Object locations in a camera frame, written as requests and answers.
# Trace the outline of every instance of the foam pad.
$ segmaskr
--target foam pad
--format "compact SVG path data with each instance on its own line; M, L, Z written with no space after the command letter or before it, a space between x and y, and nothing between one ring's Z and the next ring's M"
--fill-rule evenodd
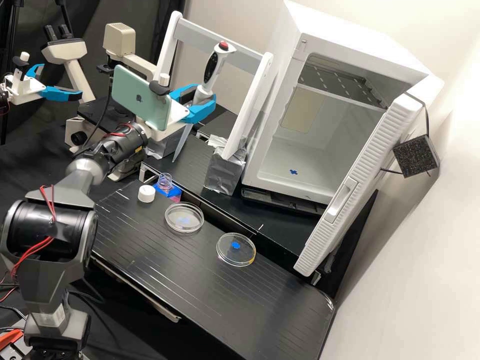
M405 178L439 167L439 157L427 135L415 137L393 148Z

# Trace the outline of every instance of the blue clamp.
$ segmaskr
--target blue clamp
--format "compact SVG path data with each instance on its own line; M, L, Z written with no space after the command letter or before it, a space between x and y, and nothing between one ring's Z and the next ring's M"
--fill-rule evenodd
M190 90L190 89L192 92L194 92L197 86L198 84L190 84L172 91L169 95L173 100L180 103L179 100L182 94L185 94L187 90ZM188 108L190 110L190 114L184 117L181 121L187 124L196 124L198 122L201 122L208 115L214 112L216 105L217 105L217 95L213 94L213 98L209 102L202 105L190 106Z
M37 69L39 67L45 66L45 64L35 64L26 72L26 76L31 78L36 78ZM69 91L59 89L55 86L47 86L45 90L38 93L41 97L56 101L56 102L67 102L67 101L77 101L82 98L83 91Z

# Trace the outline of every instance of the empty petri dish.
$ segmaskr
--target empty petri dish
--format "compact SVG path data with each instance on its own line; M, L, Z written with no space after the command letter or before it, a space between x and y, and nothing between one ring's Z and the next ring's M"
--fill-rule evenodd
M223 234L216 243L220 259L235 267L245 267L255 260L255 244L245 235L237 232Z
M204 213L189 202L176 202L165 210L168 226L179 233L193 233L204 224Z

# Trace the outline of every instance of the orange component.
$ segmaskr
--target orange component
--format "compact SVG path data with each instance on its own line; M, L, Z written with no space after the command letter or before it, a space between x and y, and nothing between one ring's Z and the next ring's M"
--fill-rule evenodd
M0 336L0 350L5 348L7 345L16 342L24 335L23 331L20 329L13 329L12 331L7 332L5 335Z

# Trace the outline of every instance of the gray robot arm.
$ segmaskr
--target gray robot arm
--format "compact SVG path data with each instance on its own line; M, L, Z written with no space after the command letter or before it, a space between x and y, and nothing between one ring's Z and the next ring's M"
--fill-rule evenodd
M30 312L24 339L33 346L32 354L67 352L75 359L85 346L90 318L70 308L66 287L84 276L97 231L98 216L88 192L147 143L138 124L126 123L81 153L54 186L55 221L39 190L30 191L8 210L0 232L0 256L9 270L31 246L54 238L16 271Z

